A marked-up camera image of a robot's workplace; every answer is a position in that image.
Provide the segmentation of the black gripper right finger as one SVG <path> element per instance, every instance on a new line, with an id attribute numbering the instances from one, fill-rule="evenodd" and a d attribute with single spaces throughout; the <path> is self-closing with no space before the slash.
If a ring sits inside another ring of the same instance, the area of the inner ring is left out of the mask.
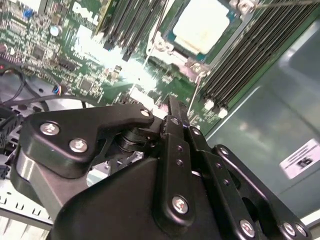
<path id="1" fill-rule="evenodd" d="M 226 146 L 210 147 L 191 126 L 187 106 L 179 116 L 190 146 L 191 168 L 200 174 L 203 198 L 215 223 L 215 240 L 310 240 L 305 224 Z"/>

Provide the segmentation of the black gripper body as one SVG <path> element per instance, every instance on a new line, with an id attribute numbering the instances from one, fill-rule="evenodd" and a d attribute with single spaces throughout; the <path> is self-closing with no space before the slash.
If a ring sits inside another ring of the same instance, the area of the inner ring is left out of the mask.
<path id="1" fill-rule="evenodd" d="M 141 160 L 80 192 L 58 213 L 51 240 L 233 240 L 226 216 L 215 213 L 202 179 L 192 175 L 195 221 L 169 235 L 152 215 L 159 161 Z"/>

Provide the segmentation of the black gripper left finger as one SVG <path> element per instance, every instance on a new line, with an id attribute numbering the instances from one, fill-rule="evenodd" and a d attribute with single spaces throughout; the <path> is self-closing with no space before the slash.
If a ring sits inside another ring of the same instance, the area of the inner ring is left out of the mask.
<path id="1" fill-rule="evenodd" d="M 196 209 L 179 103 L 169 96 L 162 119 L 139 103 L 29 115 L 14 160 L 17 174 L 55 222 L 77 194 L 139 161 L 156 159 L 154 221 L 159 227 L 190 227 Z"/>

